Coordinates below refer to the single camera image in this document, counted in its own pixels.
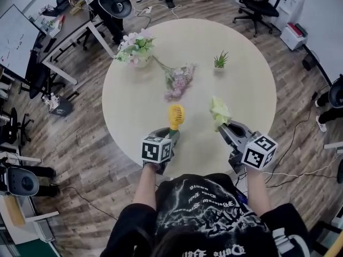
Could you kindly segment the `yellow-green cleaning cloth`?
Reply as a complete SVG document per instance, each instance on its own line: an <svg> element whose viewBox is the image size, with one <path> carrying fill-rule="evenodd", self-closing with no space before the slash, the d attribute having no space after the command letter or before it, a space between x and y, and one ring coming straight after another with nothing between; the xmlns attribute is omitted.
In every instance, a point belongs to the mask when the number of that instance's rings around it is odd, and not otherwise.
<svg viewBox="0 0 343 257"><path fill-rule="evenodd" d="M229 124L232 117L224 101L216 96L211 98L210 114L214 121L214 131L218 132L219 127L223 124Z"/></svg>

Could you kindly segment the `dark notebook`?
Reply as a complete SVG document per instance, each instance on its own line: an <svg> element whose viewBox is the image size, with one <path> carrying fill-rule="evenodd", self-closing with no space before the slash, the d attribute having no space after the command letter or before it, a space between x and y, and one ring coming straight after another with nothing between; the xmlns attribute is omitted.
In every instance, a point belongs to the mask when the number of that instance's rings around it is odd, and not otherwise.
<svg viewBox="0 0 343 257"><path fill-rule="evenodd" d="M296 23L295 27L302 33L304 37L308 36L307 31L299 23Z"/></svg>

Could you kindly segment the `yellow handheld mini fan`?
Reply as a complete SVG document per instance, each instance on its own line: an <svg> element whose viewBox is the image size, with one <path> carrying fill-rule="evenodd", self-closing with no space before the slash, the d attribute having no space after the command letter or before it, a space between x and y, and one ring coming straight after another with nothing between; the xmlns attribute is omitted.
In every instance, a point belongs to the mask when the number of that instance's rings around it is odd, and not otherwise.
<svg viewBox="0 0 343 257"><path fill-rule="evenodd" d="M168 109L169 137L172 138L178 127L184 122L184 108L180 104L172 104Z"/></svg>

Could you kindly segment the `black office chair with headrest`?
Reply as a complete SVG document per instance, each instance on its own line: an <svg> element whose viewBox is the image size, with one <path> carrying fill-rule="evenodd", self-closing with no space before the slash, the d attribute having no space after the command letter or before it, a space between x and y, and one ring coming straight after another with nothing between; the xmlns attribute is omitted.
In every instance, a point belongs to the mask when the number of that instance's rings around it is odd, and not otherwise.
<svg viewBox="0 0 343 257"><path fill-rule="evenodd" d="M238 0L239 3L243 4L245 7L239 8L239 13L246 13L244 16L237 16L233 19L233 23L235 24L239 19L249 19L253 21L255 32L253 37L257 37L258 30L257 30L257 23L264 25L266 28L269 29L269 33L273 33L273 28L263 21L263 16L267 17L278 17L279 12L277 7L281 0L276 0L275 4L272 5L269 0Z"/></svg>

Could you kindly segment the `person's left hand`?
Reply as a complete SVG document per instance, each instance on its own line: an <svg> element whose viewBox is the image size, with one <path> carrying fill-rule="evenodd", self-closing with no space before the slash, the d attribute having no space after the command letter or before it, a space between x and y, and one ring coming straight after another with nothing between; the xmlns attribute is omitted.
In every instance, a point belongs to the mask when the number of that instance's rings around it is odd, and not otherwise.
<svg viewBox="0 0 343 257"><path fill-rule="evenodd" d="M166 158L163 158L162 161L160 161L160 162L144 158L143 159L143 167L150 163L150 164L154 165L156 174L163 175L163 173L167 167L167 164L172 160L173 157L174 157L174 151L171 150L170 154Z"/></svg>

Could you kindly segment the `white and red box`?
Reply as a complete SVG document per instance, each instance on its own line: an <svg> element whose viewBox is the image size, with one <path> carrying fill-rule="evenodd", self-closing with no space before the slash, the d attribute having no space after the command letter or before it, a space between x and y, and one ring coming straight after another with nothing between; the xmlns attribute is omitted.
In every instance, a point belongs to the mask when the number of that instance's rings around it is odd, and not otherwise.
<svg viewBox="0 0 343 257"><path fill-rule="evenodd" d="M63 23L65 20L65 15L62 14L58 17L56 17L54 20L48 22L49 26L49 36L55 37L62 29Z"/></svg>

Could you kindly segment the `white water dispenser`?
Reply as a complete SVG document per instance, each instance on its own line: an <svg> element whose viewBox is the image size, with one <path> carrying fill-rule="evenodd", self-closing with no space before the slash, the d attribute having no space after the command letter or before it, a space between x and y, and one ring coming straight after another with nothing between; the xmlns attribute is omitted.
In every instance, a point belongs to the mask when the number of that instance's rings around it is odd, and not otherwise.
<svg viewBox="0 0 343 257"><path fill-rule="evenodd" d="M295 24L300 18L305 0L280 0L277 11L278 17L271 18L271 24L279 31L283 31L289 22Z"/></svg>

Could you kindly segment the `red book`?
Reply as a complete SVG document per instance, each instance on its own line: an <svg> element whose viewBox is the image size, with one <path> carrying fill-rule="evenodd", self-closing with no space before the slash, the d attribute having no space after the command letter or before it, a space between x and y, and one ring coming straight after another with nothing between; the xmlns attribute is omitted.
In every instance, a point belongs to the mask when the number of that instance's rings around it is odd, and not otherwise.
<svg viewBox="0 0 343 257"><path fill-rule="evenodd" d="M287 28L290 29L292 33L296 35L297 37L302 36L302 34L298 32L298 29L295 27L293 23L291 22L287 23Z"/></svg>

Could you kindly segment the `person's right forearm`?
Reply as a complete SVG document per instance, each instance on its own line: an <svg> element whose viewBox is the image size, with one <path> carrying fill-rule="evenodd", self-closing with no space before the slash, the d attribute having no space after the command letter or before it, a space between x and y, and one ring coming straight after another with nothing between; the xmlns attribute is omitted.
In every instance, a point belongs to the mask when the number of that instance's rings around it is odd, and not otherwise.
<svg viewBox="0 0 343 257"><path fill-rule="evenodd" d="M257 216L262 216L272 210L263 174L251 167L245 169L247 172L248 205Z"/></svg>

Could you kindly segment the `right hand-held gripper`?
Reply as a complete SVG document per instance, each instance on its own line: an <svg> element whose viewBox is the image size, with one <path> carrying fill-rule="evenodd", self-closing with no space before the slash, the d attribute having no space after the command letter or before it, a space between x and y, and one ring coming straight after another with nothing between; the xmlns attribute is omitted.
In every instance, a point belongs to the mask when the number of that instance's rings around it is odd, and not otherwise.
<svg viewBox="0 0 343 257"><path fill-rule="evenodd" d="M268 135L252 132L239 122L223 124L219 133L227 145L232 147L228 163L236 173L243 167L251 167L262 171L273 160L278 143Z"/></svg>

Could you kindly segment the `rolling whiteboard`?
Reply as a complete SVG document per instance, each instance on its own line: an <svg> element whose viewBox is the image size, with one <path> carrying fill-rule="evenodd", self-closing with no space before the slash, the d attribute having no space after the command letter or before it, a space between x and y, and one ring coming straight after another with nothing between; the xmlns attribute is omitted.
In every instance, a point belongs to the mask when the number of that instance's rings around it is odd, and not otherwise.
<svg viewBox="0 0 343 257"><path fill-rule="evenodd" d="M39 34L40 30L11 5L0 16L0 65L24 78Z"/></svg>

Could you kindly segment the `person's black printed shirt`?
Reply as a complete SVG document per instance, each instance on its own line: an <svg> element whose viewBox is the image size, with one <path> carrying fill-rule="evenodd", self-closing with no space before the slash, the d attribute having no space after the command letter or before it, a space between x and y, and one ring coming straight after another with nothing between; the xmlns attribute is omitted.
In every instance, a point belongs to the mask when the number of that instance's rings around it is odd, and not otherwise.
<svg viewBox="0 0 343 257"><path fill-rule="evenodd" d="M126 206L100 257L280 257L277 229L310 244L291 203L259 216L229 176L182 175L160 184L156 207Z"/></svg>

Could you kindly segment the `grey table with white legs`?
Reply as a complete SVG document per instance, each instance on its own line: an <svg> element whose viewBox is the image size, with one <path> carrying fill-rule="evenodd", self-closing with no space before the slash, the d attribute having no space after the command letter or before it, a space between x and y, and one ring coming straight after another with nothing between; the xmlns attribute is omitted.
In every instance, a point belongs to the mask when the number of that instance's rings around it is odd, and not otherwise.
<svg viewBox="0 0 343 257"><path fill-rule="evenodd" d="M62 48L62 46L64 46L65 44L71 44L72 40L77 38L84 30L89 29L111 58L114 58L114 53L103 36L95 27L94 22L90 19L89 11L81 9L75 15L72 15L70 11L71 7L69 9L66 9L62 13L63 15L65 15L65 18L61 31L57 33L56 36L54 36L54 38L56 38L56 41L47 52L43 51L48 46L51 37L47 35L43 39L42 50L38 53L38 63L45 65L53 72L64 78L66 81L72 83L73 85L76 85L78 83L76 79L68 75L65 71L63 71L50 61L53 55L58 52L59 49Z"/></svg>

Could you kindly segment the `black waste bin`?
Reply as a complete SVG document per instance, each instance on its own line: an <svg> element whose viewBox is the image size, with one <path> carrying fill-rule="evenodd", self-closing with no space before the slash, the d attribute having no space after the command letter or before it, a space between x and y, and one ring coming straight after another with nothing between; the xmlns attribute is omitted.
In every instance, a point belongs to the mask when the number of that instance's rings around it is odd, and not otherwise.
<svg viewBox="0 0 343 257"><path fill-rule="evenodd" d="M307 54L302 60L302 65L305 70L310 71L317 65L317 59L311 54Z"/></svg>

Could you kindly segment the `pink artificial flower bunch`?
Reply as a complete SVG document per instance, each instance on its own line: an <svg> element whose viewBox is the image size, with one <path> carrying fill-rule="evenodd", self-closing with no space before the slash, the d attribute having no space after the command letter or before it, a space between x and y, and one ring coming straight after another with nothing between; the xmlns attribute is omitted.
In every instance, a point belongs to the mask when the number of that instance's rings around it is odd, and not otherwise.
<svg viewBox="0 0 343 257"><path fill-rule="evenodd" d="M160 62L155 56L153 59L162 68L165 74L166 92L164 93L167 102L180 100L185 91L190 87L193 76L197 70L197 64L187 64L183 67L172 68Z"/></svg>

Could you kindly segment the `green panel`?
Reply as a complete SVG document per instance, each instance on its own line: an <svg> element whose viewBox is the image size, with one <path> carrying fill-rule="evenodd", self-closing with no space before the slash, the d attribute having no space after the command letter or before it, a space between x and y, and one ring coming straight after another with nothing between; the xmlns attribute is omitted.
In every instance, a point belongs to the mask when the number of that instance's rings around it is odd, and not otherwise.
<svg viewBox="0 0 343 257"><path fill-rule="evenodd" d="M16 245L21 257L58 257L48 243L39 239Z"/></svg>

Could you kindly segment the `white low box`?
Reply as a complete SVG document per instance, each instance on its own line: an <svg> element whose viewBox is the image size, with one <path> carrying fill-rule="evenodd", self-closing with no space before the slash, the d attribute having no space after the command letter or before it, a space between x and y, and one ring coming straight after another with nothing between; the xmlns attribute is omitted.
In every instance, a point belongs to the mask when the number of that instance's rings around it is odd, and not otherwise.
<svg viewBox="0 0 343 257"><path fill-rule="evenodd" d="M280 38L290 50L295 50L307 42L306 37L297 36L289 27L284 28Z"/></svg>

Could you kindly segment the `small potted green plant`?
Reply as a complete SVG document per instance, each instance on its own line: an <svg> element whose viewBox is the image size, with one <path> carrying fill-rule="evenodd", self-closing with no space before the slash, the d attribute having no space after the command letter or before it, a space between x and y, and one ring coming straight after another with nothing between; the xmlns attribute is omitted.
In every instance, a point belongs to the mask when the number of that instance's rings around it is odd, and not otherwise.
<svg viewBox="0 0 343 257"><path fill-rule="evenodd" d="M214 57L214 71L223 72L228 60L228 52L222 51L219 56Z"/></svg>

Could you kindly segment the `person's left forearm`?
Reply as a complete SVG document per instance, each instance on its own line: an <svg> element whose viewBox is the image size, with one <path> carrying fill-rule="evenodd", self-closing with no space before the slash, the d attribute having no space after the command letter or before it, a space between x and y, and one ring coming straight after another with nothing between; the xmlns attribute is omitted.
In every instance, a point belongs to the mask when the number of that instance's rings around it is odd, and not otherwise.
<svg viewBox="0 0 343 257"><path fill-rule="evenodd" d="M150 206L156 210L156 172L155 165L148 163L144 166L138 187L132 203L139 203Z"/></svg>

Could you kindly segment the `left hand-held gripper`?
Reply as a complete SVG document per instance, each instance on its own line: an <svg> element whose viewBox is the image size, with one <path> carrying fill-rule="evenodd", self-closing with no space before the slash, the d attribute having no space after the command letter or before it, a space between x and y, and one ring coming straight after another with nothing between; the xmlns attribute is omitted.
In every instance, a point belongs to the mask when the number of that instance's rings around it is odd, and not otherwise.
<svg viewBox="0 0 343 257"><path fill-rule="evenodd" d="M161 164L174 156L174 147L180 138L179 130L169 127L153 131L142 141L141 158L143 162Z"/></svg>

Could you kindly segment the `black swivel chair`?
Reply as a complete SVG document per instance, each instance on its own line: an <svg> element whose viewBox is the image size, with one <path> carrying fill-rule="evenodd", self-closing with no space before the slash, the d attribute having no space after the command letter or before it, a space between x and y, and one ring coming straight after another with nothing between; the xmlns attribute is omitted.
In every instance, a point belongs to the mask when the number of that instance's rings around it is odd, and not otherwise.
<svg viewBox="0 0 343 257"><path fill-rule="evenodd" d="M20 145L23 146L25 142L31 142L31 138L27 135L26 127L34 120L29 119L29 114L25 113L23 120L18 122L18 113L15 108L12 108L9 114L9 121L5 125L0 126L0 145L3 143L14 144L17 141L18 132L20 132Z"/></svg>
<svg viewBox="0 0 343 257"><path fill-rule="evenodd" d="M50 99L54 86L65 87L65 83L63 82L54 82L56 77L57 74L51 74L50 68L38 63L38 53L32 51L27 66L25 81L20 83L18 93L29 92L30 99L34 99L41 93L41 98L47 96Z"/></svg>

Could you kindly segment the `white vase of flowers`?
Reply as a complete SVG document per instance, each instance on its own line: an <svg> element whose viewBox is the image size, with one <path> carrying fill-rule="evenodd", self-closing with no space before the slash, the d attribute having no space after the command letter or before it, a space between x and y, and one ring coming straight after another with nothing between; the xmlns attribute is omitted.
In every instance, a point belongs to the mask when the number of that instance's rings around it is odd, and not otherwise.
<svg viewBox="0 0 343 257"><path fill-rule="evenodd" d="M152 58L153 40L152 34L143 28L139 33L129 33L123 36L114 58L133 67L144 68Z"/></svg>

